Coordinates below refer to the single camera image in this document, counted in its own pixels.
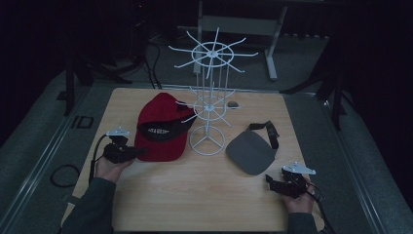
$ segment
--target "black cable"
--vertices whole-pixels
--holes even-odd
[[[152,72],[152,75],[153,75],[153,78],[154,78],[154,80],[155,80],[155,83],[157,84],[158,89],[161,90],[161,89],[162,89],[161,83],[159,82],[159,80],[158,80],[158,78],[157,78],[157,76],[156,76],[156,73],[155,73],[156,65],[157,65],[158,60],[159,60],[159,57],[160,57],[160,55],[161,55],[161,49],[160,49],[155,43],[152,43],[152,42],[148,42],[148,45],[155,47],[155,48],[157,49],[157,51],[158,51],[158,54],[157,54],[157,56],[156,56],[156,58],[155,58],[155,61],[154,61],[154,64],[153,64],[152,69],[149,67],[149,64],[148,64],[148,72],[149,72],[149,73]]]
[[[322,204],[321,204],[321,201],[324,200],[324,197],[322,196],[321,191],[314,184],[309,183],[309,182],[307,184],[309,186],[313,186],[319,192],[319,196],[316,197],[314,194],[310,193],[309,191],[306,191],[306,193],[310,195],[316,201],[317,205],[319,206],[319,211],[321,213],[322,219],[324,220],[326,229],[328,229],[330,233],[335,234],[335,231],[333,227],[331,226],[330,222],[328,221],[327,216],[325,215],[325,212],[324,212],[324,208],[322,207]]]
[[[56,168],[56,169],[52,172],[52,174],[51,174],[51,176],[50,176],[50,181],[51,181],[52,185],[54,185],[54,186],[56,186],[56,187],[62,187],[62,188],[75,186],[75,185],[76,185],[76,182],[74,182],[74,183],[69,183],[69,184],[60,184],[60,183],[57,183],[57,182],[55,181],[55,174],[56,174],[59,170],[61,170],[61,169],[63,169],[63,168],[72,168],[72,169],[74,169],[74,170],[76,171],[77,177],[79,177],[79,175],[80,175],[79,169],[76,168],[75,166],[70,165],[70,164],[61,165],[60,167]]]
[[[94,157],[91,160],[91,170],[89,172],[89,183],[91,183],[92,179],[94,178],[94,166],[96,164],[96,152],[97,149],[99,148],[100,143],[102,142],[102,140],[106,137],[106,135],[103,135],[100,137],[100,139],[97,141],[96,146],[94,147]]]

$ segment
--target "wire display stand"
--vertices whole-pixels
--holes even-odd
[[[216,29],[215,39],[213,42],[201,43],[195,39],[189,32],[188,36],[197,43],[193,50],[176,49],[169,46],[172,50],[178,52],[190,53],[192,60],[182,65],[176,65],[176,68],[182,68],[192,63],[201,66],[201,74],[197,73],[197,87],[190,88],[196,95],[197,100],[193,104],[180,103],[191,106],[196,110],[196,116],[206,122],[192,131],[189,142],[194,151],[202,155],[214,155],[221,151],[225,145],[225,136],[218,128],[211,125],[211,122],[222,120],[228,126],[232,125],[225,120],[224,116],[227,109],[227,97],[232,95],[235,90],[228,90],[228,78],[230,68],[238,71],[237,67],[231,64],[234,57],[254,57],[258,53],[246,55],[235,54],[231,47],[242,43],[241,41],[225,45],[217,41],[219,28]]]

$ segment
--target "sleeve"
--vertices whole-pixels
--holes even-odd
[[[85,195],[62,225],[62,234],[113,233],[112,206],[116,184],[103,178],[92,180]]]
[[[287,234],[317,234],[313,215],[308,213],[292,213],[288,215]]]

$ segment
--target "table surface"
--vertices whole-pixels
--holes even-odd
[[[178,100],[195,103],[189,90],[115,89],[106,107],[86,164],[73,196],[81,197],[88,188],[90,160],[100,136],[119,126],[131,131],[133,145],[137,117],[141,108],[159,92]],[[225,121],[211,122],[225,136],[224,149],[204,156],[194,151],[189,140],[182,156],[172,162],[151,163],[136,160],[118,181],[113,206],[113,226],[117,231],[281,231],[287,226],[287,212],[277,193],[270,191],[265,174],[282,180],[281,167],[294,162],[305,165],[283,97],[278,94],[235,92],[226,101],[241,108],[227,109]],[[271,120],[280,134],[280,148],[274,163],[261,175],[247,175],[225,153],[228,143],[250,123]],[[190,133],[203,126],[197,118]],[[256,131],[268,142],[266,130]],[[101,155],[105,138],[97,151]],[[200,145],[209,150],[210,140]],[[73,209],[68,205],[63,220]],[[318,206],[313,216],[318,230],[323,229]]]

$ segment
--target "black strap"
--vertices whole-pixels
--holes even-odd
[[[273,123],[270,120],[264,124],[249,124],[247,130],[260,130],[264,128],[267,128],[267,134],[268,138],[270,139],[271,148],[278,149],[280,145],[279,141],[277,140],[277,137],[279,137],[280,135],[279,133],[277,133],[276,127],[274,127]]]

